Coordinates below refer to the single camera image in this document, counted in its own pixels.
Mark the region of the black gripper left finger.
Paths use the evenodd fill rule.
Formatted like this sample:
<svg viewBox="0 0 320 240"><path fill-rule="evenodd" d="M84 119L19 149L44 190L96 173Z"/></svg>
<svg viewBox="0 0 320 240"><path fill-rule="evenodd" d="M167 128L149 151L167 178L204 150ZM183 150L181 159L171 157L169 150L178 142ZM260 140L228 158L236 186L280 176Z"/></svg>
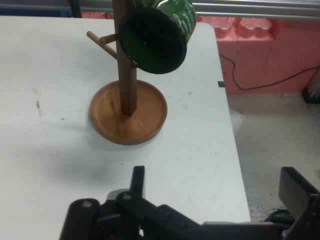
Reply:
<svg viewBox="0 0 320 240"><path fill-rule="evenodd" d="M142 196L145 168L135 166L129 190L101 204L79 199L68 208L62 240L201 240L203 228L167 205Z"/></svg>

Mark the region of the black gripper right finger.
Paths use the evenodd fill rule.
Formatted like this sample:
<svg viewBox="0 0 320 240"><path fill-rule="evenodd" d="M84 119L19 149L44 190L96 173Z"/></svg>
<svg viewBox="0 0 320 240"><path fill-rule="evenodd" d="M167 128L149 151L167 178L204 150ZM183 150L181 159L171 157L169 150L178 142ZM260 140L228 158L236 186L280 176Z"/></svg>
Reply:
<svg viewBox="0 0 320 240"><path fill-rule="evenodd" d="M294 219L285 240L320 239L320 192L294 167L282 167L279 198Z"/></svg>

